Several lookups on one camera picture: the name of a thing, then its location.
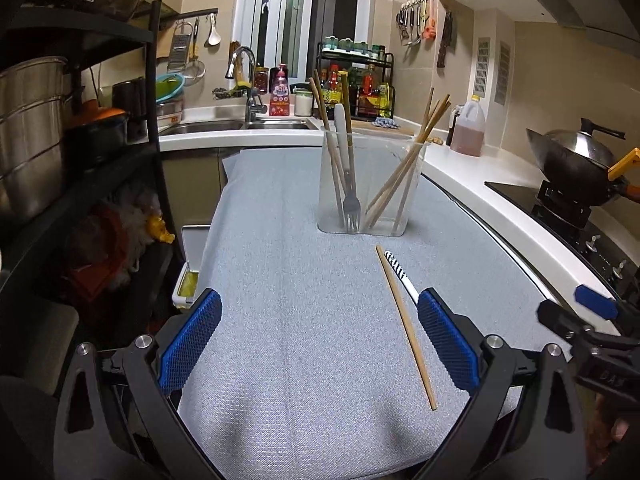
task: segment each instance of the grater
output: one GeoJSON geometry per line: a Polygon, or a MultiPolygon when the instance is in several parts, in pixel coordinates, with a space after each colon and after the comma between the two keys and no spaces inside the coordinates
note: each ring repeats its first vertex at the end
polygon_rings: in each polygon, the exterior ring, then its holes
{"type": "Polygon", "coordinates": [[[183,72],[187,67],[192,34],[193,25],[191,23],[182,22],[175,26],[174,37],[171,40],[171,50],[169,51],[169,61],[166,64],[168,73],[183,72]],[[187,26],[191,31],[185,34],[187,26]]]}

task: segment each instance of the stainless steel sink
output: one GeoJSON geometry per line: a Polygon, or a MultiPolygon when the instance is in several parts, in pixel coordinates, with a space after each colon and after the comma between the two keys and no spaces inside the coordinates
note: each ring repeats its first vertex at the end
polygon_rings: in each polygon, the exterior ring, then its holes
{"type": "Polygon", "coordinates": [[[245,123],[238,119],[204,121],[201,123],[183,123],[171,126],[160,132],[161,136],[180,134],[202,134],[207,132],[226,132],[227,130],[316,130],[308,120],[266,119],[245,123]]]}
{"type": "Polygon", "coordinates": [[[229,119],[224,121],[206,121],[202,123],[176,124],[160,132],[161,136],[179,134],[201,134],[206,132],[226,132],[227,130],[239,130],[244,126],[244,121],[229,119]]]}
{"type": "Polygon", "coordinates": [[[242,128],[244,130],[315,130],[316,127],[310,121],[300,120],[279,120],[265,119],[247,123],[242,128]]]}

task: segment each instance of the gray mat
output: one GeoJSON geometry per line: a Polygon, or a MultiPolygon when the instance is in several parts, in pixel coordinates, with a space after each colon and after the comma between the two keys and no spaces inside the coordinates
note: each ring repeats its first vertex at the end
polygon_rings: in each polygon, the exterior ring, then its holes
{"type": "Polygon", "coordinates": [[[554,340],[536,321],[541,293],[426,179],[402,237],[320,232],[320,155],[237,155],[207,240],[198,291],[220,293],[222,321],[178,412],[230,480],[375,478],[426,460],[452,428],[468,395],[405,294],[438,400],[430,410],[376,243],[483,333],[536,350],[554,340]]]}

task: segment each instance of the gas stove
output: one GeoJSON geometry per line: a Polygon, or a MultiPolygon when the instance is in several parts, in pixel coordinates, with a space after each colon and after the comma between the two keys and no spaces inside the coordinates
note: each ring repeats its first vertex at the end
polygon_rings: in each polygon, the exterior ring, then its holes
{"type": "Polygon", "coordinates": [[[640,313],[640,269],[603,231],[588,221],[591,209],[567,200],[544,182],[540,189],[484,183],[531,216],[571,249],[617,301],[640,313]]]}

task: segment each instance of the yellow handle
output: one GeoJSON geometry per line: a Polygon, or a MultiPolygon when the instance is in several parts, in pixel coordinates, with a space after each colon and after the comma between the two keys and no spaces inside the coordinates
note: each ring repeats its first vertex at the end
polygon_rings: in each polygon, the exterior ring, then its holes
{"type": "Polygon", "coordinates": [[[613,182],[623,176],[632,166],[640,164],[640,148],[634,148],[609,168],[609,181],[613,182]]]}

